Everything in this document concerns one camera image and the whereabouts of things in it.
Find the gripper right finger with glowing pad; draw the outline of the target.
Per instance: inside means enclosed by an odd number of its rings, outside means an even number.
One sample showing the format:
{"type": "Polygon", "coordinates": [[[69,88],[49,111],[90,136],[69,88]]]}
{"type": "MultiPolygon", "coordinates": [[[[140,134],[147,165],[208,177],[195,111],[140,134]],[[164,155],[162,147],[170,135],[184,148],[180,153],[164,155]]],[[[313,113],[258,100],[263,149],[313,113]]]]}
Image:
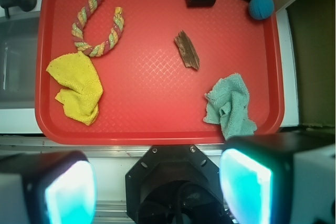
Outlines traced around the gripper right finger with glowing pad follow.
{"type": "Polygon", "coordinates": [[[238,223],[335,223],[335,136],[233,137],[220,157],[219,180],[238,223]]]}

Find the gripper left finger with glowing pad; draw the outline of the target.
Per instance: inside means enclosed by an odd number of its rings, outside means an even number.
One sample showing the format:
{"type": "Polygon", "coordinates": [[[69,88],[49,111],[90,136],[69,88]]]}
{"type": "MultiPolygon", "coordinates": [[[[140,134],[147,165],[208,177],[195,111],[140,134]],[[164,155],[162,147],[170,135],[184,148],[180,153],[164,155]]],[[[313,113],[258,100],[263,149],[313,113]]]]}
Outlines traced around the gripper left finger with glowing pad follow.
{"type": "Polygon", "coordinates": [[[83,152],[1,155],[1,223],[92,223],[96,201],[83,152]]]}

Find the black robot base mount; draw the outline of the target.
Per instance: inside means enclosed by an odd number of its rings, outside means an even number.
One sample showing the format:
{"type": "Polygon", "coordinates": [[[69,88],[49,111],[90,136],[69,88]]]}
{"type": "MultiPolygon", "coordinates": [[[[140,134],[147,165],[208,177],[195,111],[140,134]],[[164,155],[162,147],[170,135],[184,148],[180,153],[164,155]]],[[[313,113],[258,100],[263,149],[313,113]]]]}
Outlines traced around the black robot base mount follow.
{"type": "Polygon", "coordinates": [[[135,223],[232,223],[219,168],[194,145],[152,146],[125,175],[135,223]]]}

